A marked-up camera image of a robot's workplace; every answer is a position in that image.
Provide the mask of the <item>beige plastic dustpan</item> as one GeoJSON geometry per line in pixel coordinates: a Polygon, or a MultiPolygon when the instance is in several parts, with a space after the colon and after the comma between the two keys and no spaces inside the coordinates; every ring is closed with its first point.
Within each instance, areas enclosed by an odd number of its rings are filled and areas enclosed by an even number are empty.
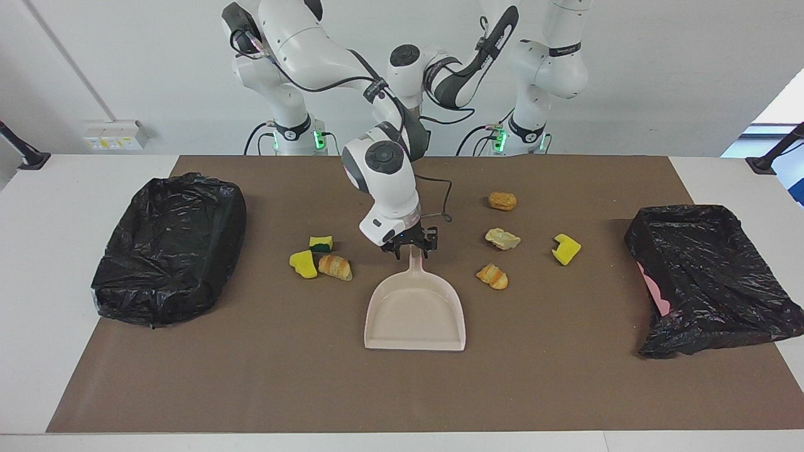
{"type": "Polygon", "coordinates": [[[367,349],[462,352],[466,327],[453,286],[424,270],[424,254],[408,246],[408,268],[374,289],[364,324],[367,349]]]}

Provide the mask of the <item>toy croissant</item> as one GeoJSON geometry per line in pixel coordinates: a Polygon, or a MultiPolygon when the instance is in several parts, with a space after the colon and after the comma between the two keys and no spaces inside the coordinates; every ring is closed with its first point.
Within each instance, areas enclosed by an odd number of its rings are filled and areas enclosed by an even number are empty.
{"type": "Polygon", "coordinates": [[[344,257],[325,254],[318,261],[318,271],[341,281],[352,281],[353,274],[350,262],[344,257]]]}
{"type": "Polygon", "coordinates": [[[475,277],[495,290],[508,288],[508,275],[496,264],[486,264],[475,274],[475,277]]]}

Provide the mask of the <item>pale bread piece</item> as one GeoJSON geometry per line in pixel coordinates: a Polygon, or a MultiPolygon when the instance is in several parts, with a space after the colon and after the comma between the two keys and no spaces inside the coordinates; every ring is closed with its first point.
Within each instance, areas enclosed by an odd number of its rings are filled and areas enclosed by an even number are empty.
{"type": "Polygon", "coordinates": [[[500,228],[489,229],[484,238],[500,250],[514,249],[521,243],[520,237],[500,228]]]}

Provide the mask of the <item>yellow sponge piece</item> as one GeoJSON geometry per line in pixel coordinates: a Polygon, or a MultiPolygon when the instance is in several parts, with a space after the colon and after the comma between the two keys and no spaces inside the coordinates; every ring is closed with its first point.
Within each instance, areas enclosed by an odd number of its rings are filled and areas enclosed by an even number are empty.
{"type": "Polygon", "coordinates": [[[290,255],[289,265],[294,269],[296,274],[305,279],[313,279],[318,275],[318,266],[314,261],[313,252],[310,249],[290,255]]]}
{"type": "Polygon", "coordinates": [[[553,240],[557,243],[557,246],[551,250],[551,253],[563,266],[568,266],[582,249],[580,243],[566,234],[558,234],[553,240]]]}

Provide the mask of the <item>pink plastic bin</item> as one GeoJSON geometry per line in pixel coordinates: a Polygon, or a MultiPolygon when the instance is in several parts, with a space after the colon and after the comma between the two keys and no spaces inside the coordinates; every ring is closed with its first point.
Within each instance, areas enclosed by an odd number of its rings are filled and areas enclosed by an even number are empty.
{"type": "Polygon", "coordinates": [[[658,314],[660,314],[660,317],[668,315],[669,312],[671,312],[671,303],[661,294],[660,287],[656,281],[647,274],[646,269],[639,262],[637,262],[637,266],[641,275],[643,275],[647,290],[649,295],[651,295],[658,314]]]}

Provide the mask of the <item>black trash bag bin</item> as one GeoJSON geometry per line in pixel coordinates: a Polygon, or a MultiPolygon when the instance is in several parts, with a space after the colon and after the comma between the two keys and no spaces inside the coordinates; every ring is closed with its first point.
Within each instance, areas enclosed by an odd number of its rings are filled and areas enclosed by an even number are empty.
{"type": "Polygon", "coordinates": [[[718,204],[642,208],[626,231],[634,260],[671,303],[640,347],[646,358],[745,347],[804,335],[804,308],[776,280],[741,221],[718,204]]]}
{"type": "Polygon", "coordinates": [[[152,178],[133,195],[91,283],[97,314],[161,327],[210,311],[236,268],[247,206],[235,183],[152,178]]]}

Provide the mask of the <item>brown table mat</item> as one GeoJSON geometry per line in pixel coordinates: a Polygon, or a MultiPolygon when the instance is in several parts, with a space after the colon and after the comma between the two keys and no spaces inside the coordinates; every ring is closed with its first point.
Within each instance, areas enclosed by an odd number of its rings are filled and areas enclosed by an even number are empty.
{"type": "MultiPolygon", "coordinates": [[[[804,393],[775,345],[641,358],[651,301],[624,235],[638,209],[689,203],[668,158],[423,158],[454,181],[428,271],[457,290],[463,352],[364,347],[369,298],[404,270],[358,229],[371,199],[338,158],[186,156],[244,192],[235,272],[215,308],[151,329],[99,320],[50,433],[800,429],[804,393]],[[510,212],[492,191],[514,193],[510,212]],[[500,228],[521,238],[500,250],[500,228]],[[551,250],[582,245],[568,266],[551,250]],[[332,235],[352,281],[289,257],[332,235]],[[495,290],[475,277],[496,264],[495,290]]],[[[313,252],[316,265],[325,254],[313,252]]]]}

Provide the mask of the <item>bright window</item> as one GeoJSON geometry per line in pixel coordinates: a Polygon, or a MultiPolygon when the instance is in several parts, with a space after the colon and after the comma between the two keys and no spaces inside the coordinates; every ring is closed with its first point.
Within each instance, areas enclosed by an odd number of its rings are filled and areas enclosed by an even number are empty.
{"type": "MultiPolygon", "coordinates": [[[[723,158],[763,156],[804,121],[804,68],[723,152],[723,158]]],[[[804,208],[804,135],[773,160],[772,170],[795,202],[804,208]]]]}

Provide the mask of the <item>white wall power outlet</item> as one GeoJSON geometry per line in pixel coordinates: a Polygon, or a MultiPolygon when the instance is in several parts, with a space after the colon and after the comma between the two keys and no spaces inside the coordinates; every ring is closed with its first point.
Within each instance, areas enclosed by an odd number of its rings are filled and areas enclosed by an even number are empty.
{"type": "Polygon", "coordinates": [[[144,151],[146,129],[136,120],[84,121],[83,140],[91,151],[144,151]]]}

